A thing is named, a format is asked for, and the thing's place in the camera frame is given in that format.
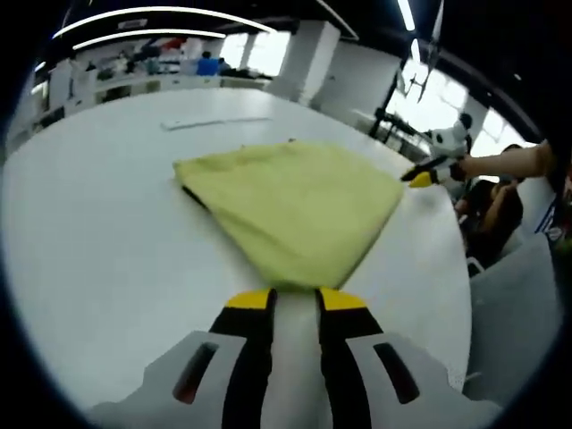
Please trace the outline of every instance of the yellow cloth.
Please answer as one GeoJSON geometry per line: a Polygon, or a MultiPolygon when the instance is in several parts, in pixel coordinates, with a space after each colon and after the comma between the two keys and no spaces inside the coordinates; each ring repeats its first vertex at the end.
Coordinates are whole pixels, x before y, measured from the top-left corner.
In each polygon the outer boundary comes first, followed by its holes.
{"type": "Polygon", "coordinates": [[[249,146],[173,168],[272,288],[339,288],[403,194],[334,144],[249,146]]]}

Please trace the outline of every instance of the desk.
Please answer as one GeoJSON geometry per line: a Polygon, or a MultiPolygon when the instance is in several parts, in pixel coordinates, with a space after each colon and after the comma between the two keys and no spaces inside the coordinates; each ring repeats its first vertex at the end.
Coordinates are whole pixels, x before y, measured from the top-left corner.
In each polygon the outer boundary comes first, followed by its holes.
{"type": "MultiPolygon", "coordinates": [[[[98,105],[55,123],[8,159],[2,220],[10,291],[32,344],[80,408],[124,398],[139,387],[149,363],[189,332],[208,330],[226,299],[264,287],[210,215],[181,191],[172,162],[290,138],[337,142],[395,177],[411,165],[305,107],[255,89],[227,88],[98,105]],[[160,126],[193,115],[233,115],[237,108],[271,121],[171,132],[160,126]]],[[[386,332],[425,347],[461,388],[470,293],[444,189],[406,190],[345,291],[365,299],[386,332]]],[[[277,308],[276,329],[285,333],[276,334],[269,385],[284,413],[296,400],[315,409],[309,388],[276,393],[276,386],[286,389],[296,378],[289,369],[320,380],[319,366],[304,366],[319,362],[317,346],[307,346],[315,356],[289,355],[306,347],[304,336],[315,335],[307,328],[315,322],[314,305],[305,310],[289,300],[289,309],[277,308]]],[[[300,388],[305,380],[292,383],[300,388]]],[[[323,394],[319,386],[313,392],[323,394]]]]}

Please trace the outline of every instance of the ceiling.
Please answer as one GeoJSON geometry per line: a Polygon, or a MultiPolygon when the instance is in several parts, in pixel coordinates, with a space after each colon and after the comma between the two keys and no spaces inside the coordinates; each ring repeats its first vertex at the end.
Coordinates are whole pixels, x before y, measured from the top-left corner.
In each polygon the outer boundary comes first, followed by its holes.
{"type": "MultiPolygon", "coordinates": [[[[429,40],[440,0],[408,0],[416,24],[405,29],[398,0],[325,0],[359,35],[359,44],[403,55],[410,40],[429,40]]],[[[328,20],[351,39],[352,34],[316,0],[76,0],[66,23],[117,9],[169,5],[208,9],[263,22],[276,29],[295,29],[298,20],[328,20]]],[[[525,138],[560,132],[565,122],[555,114],[566,105],[564,80],[570,40],[565,12],[558,0],[444,0],[442,49],[448,54],[437,68],[471,88],[484,104],[507,117],[525,138]],[[523,119],[523,112],[532,118],[523,119]]],[[[55,39],[46,59],[55,61],[74,44],[118,32],[117,24],[147,18],[146,29],[201,29],[222,33],[257,31],[224,19],[191,13],[142,13],[113,17],[81,26],[55,39]]]]}

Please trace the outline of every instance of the chair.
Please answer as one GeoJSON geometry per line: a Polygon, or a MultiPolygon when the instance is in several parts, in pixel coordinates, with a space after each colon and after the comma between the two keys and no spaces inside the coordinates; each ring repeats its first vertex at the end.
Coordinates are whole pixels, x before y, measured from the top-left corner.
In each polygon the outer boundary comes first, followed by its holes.
{"type": "Polygon", "coordinates": [[[507,406],[542,363],[563,319],[548,241],[538,234],[471,279],[464,393],[507,406]]]}

